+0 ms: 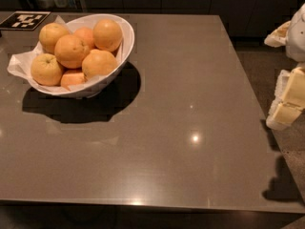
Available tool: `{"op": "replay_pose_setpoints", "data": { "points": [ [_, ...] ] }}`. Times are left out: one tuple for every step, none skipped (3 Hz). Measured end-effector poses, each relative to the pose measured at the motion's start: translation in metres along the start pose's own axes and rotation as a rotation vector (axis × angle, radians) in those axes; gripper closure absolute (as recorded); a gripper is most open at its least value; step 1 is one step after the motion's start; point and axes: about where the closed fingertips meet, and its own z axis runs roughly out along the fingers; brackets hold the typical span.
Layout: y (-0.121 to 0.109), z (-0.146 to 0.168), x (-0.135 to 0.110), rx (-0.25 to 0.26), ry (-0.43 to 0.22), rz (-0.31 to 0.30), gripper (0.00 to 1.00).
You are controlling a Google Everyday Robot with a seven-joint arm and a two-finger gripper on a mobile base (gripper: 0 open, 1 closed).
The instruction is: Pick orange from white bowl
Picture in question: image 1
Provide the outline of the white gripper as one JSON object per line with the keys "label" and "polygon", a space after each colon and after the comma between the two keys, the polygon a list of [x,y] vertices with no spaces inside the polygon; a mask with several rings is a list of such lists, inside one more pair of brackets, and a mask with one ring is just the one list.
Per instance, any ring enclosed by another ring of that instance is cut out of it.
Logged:
{"label": "white gripper", "polygon": [[[286,45],[286,54],[296,62],[305,61],[305,4],[287,21],[268,34],[264,44],[270,47]],[[273,130],[290,127],[305,110],[305,67],[290,72],[282,70],[276,80],[274,101],[266,119]]]}

